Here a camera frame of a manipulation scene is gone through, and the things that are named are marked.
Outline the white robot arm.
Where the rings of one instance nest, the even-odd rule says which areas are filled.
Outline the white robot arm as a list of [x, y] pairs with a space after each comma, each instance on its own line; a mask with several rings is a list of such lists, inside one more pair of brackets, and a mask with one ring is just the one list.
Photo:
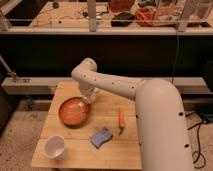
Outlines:
[[85, 98], [100, 88], [135, 102], [142, 171], [194, 171], [183, 101], [171, 82], [99, 73], [91, 58], [71, 76]]

